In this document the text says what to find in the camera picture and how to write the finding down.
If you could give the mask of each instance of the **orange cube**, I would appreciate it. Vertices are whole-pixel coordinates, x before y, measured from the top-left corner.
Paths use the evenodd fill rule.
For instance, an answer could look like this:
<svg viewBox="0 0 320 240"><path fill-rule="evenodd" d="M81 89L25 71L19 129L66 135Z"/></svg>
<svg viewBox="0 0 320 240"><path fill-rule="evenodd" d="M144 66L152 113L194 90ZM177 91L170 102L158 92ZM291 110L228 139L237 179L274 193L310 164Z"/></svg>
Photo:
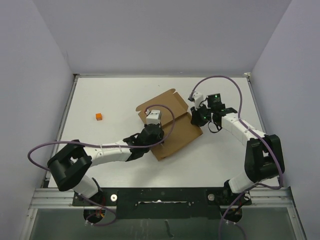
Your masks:
<svg viewBox="0 0 320 240"><path fill-rule="evenodd" d="M95 119L96 119L97 121L102 120L102 114L101 114L101 113L96 113L96 114L95 114Z"/></svg>

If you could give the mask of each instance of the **white table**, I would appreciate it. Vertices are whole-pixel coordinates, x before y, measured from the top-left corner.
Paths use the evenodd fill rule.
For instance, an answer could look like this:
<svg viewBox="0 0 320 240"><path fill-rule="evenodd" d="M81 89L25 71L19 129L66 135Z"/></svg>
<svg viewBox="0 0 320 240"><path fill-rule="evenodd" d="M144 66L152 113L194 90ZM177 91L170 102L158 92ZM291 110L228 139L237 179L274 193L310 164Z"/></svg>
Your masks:
<svg viewBox="0 0 320 240"><path fill-rule="evenodd" d="M188 96L197 77L79 78L62 133L62 140L108 144L141 132L143 123L136 107L175 88L192 106ZM243 95L241 117L262 130L246 78L233 78ZM205 96L221 93L227 107L239 108L239 94L227 79L209 79L197 88ZM96 120L102 113L103 120ZM244 170L245 147L229 132L203 135L176 154L157 161L151 152L130 162L112 162L87 171L101 187L222 187L224 182ZM276 178L264 183L277 186ZM51 177L49 187L57 187Z"/></svg>

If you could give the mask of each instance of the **gray wall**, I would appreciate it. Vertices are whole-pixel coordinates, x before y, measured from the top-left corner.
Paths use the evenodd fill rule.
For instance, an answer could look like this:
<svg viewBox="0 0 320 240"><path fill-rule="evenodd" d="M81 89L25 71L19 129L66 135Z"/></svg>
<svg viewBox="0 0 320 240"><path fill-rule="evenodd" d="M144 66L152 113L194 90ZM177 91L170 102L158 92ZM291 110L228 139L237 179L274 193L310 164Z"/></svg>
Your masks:
<svg viewBox="0 0 320 240"><path fill-rule="evenodd" d="M251 71L291 0L33 1L74 73L186 76Z"/></svg>
<svg viewBox="0 0 320 240"><path fill-rule="evenodd" d="M280 136L286 178L308 240L318 240L320 1L292 0L252 71L269 133Z"/></svg>
<svg viewBox="0 0 320 240"><path fill-rule="evenodd" d="M16 240L44 176L28 150L56 137L73 75L31 0L1 1L0 33L0 238Z"/></svg>

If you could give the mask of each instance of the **cardboard lid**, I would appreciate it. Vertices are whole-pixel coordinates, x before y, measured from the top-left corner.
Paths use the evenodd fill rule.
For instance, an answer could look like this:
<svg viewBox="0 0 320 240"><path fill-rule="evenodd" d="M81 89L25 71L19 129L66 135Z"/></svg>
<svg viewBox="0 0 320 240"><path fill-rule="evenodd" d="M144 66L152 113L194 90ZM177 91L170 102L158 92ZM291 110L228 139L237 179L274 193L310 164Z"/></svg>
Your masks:
<svg viewBox="0 0 320 240"><path fill-rule="evenodd" d="M175 119L178 119L179 117L187 113L188 105L177 92L175 93L175 91L176 90L174 88L169 89L168 91L165 91L164 93L136 107L135 111L139 112L138 115L144 124L146 124L146 117L147 117L145 114L145 110L150 105L162 104L167 106L173 111ZM162 127L165 127L166 125L170 124L173 120L171 113L166 108L154 106L154 107L150 107L149 110L161 110Z"/></svg>

